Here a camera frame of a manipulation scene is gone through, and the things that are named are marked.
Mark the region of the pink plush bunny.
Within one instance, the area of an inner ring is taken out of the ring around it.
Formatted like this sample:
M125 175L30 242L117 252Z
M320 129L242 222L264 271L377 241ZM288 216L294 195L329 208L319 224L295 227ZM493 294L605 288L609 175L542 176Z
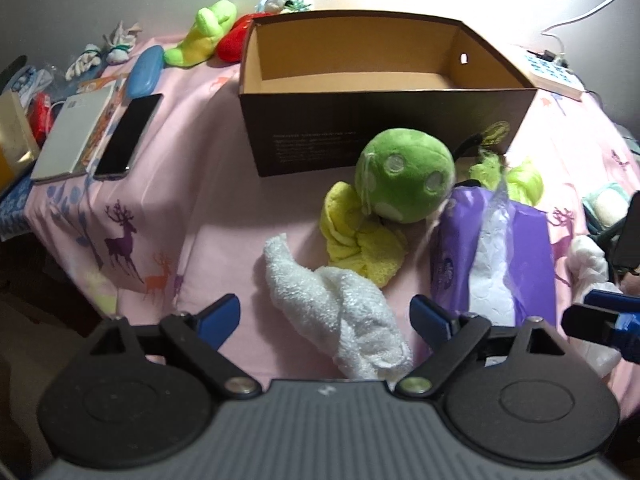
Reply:
M604 290L620 294L620 289L608 280L608 263L604 251L587 235L578 235L570 242L565 265L573 280L572 300L581 304L588 292ZM574 349L601 377L614 370L622 357L617 350L573 337L568 338Z

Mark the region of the purple tissue pack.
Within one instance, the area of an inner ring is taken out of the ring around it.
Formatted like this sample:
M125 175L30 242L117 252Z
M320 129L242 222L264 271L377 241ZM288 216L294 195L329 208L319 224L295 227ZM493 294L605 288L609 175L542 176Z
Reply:
M554 258L546 215L504 188L457 186L431 238L431 297L446 311L495 325L556 322Z

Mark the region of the white fluffy towel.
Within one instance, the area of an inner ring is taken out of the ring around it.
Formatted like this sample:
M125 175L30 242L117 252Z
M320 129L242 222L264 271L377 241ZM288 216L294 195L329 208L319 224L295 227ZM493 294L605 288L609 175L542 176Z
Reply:
M398 382L410 372L412 350L373 282L335 266L301 266L285 234L266 240L264 259L273 305L347 378Z

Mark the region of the yellow fluffy cloth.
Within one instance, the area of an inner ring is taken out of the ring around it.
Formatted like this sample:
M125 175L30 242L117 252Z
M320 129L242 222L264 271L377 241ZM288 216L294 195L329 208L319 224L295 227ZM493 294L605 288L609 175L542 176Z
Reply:
M319 229L326 240L329 265L352 270L378 288L398 273L408 252L405 235L375 214L366 216L355 188L336 182L324 198Z

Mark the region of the neon green knotted scarf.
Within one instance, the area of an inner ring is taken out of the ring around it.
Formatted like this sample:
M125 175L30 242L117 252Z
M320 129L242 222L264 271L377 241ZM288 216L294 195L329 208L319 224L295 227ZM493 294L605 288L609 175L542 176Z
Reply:
M495 191L501 181L506 182L510 200L535 207L544 195L544 181L531 162L511 167L502 156L484 151L480 159L469 169L469 177L477 180L483 188Z

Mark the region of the green spotted plush toy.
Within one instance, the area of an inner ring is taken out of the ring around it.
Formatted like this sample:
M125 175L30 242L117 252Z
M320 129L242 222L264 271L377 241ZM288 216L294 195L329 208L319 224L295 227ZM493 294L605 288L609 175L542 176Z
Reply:
M355 190L365 214L407 224L436 211L454 180L454 159L442 141L419 130L395 128L377 134L362 150Z

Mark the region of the light blue wipes pack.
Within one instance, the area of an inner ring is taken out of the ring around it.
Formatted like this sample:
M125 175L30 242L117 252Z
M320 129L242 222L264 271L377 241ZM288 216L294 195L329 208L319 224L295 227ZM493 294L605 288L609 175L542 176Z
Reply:
M587 195L582 203L602 228L609 228L626 216L629 198L620 188L610 185L600 192Z

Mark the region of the black phone stand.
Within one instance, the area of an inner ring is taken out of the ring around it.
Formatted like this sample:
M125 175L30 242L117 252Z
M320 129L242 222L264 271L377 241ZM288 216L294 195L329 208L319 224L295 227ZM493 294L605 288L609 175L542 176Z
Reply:
M589 237L604 251L610 277L639 275L639 192L629 200L626 216L609 228L602 228L584 208Z

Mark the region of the pink deer print bedsheet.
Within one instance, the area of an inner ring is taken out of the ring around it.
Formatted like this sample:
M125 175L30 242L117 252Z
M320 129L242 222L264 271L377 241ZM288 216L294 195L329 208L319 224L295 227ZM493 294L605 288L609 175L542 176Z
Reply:
M326 192L352 181L354 168L261 178L255 168L238 96L239 66L214 62L163 70L163 93L128 176L80 176L35 185L25 216L32 232L80 291L106 313L131 324L155 324L167 313L198 312L232 292L241 324L225 356L264 385L271 378L334 378L328 356L299 336L273 307L262 248L280 233L296 261L326 264L318 228ZM544 179L540 208L551 219L552 243L587 232L582 196L616 182L632 194L639 169L626 143L591 96L582 102L538 92L508 153L510 165L530 161ZM120 203L134 227L130 255L140 278L108 255L106 240L124 224L106 214ZM428 224L401 228L405 263L384 289L418 357L422 340L408 322L408 303L430 286Z

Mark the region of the black smartphone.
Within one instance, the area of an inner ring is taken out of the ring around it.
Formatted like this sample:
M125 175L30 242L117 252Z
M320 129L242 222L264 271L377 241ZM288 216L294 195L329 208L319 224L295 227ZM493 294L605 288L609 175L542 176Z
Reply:
M93 177L96 180L126 177L134 163L142 136L146 133L163 97L161 93L154 93L130 101L94 170Z

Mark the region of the orange illustrated booklet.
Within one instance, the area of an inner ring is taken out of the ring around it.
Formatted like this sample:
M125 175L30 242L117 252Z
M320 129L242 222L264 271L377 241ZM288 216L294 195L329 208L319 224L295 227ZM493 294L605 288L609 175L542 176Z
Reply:
M90 166L90 162L92 162L94 156L96 156L96 152L102 143L103 137L105 136L108 127L111 125L113 116L124 98L127 78L127 74L112 75L98 79L91 79L82 82L78 86L76 91L77 94L98 92L107 88L110 92L110 99L107 101L104 110L102 110L102 113L92 130L92 133L88 137L87 144L75 167L76 174L78 174L78 172L86 172Z

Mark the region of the white power strip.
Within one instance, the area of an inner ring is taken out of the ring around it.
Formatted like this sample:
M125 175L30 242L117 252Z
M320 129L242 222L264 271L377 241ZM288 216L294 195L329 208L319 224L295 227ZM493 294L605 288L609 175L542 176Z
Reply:
M586 92L575 74L553 61L544 60L539 54L523 50L520 67L527 79L540 90L574 101L580 101Z

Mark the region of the white notebook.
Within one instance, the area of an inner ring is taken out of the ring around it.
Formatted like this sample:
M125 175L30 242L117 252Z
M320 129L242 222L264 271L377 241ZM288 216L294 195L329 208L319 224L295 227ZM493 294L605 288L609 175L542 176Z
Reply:
M111 102L114 85L111 81L65 101L32 170L34 182L65 179L76 172L80 156Z

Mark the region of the gold gift bag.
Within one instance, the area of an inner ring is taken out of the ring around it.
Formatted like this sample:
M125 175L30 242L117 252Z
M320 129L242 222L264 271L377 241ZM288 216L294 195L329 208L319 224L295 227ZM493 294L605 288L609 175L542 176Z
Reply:
M15 92L2 93L0 110L0 188L4 192L32 166L40 149Z

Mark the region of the red small pouch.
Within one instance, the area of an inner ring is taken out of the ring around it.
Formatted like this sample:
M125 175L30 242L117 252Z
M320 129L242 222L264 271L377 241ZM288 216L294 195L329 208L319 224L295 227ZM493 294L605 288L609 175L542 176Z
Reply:
M28 122L38 146L43 147L52 128L52 102L46 92L38 92L29 104Z

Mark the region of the dark brown cardboard box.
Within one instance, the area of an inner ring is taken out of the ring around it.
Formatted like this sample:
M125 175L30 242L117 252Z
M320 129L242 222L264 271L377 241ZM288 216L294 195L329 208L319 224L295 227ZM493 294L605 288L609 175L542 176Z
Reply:
M504 152L534 84L475 30L451 18L335 10L250 25L239 97L263 177L352 166L391 128L460 151L480 134Z

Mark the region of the blue glasses case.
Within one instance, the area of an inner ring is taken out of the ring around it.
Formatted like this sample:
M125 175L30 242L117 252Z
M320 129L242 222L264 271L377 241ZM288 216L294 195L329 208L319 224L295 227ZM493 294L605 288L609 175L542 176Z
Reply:
M164 49L152 46L145 49L134 63L126 84L126 98L128 100L149 96L160 80L160 73L164 68Z

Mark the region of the red plush toy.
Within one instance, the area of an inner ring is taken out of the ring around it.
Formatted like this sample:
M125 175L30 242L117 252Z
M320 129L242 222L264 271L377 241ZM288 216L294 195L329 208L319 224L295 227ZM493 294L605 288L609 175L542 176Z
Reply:
M242 60L245 38L255 18L270 16L267 12L244 14L236 20L230 32L219 41L216 55L225 63L239 63Z

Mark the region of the green yellow plush toy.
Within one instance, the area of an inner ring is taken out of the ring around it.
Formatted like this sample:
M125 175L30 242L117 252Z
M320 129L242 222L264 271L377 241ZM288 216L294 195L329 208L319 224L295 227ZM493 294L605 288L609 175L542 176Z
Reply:
M195 14L189 32L175 47L164 52L164 62L171 67L190 68L206 62L232 29L238 10L229 0L203 6Z

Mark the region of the white fluffy plush toy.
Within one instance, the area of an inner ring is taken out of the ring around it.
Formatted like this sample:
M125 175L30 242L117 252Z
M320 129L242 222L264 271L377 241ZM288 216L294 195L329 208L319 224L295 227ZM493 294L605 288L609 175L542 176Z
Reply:
M255 11L268 14L285 14L307 12L313 6L312 0L260 0L255 6Z

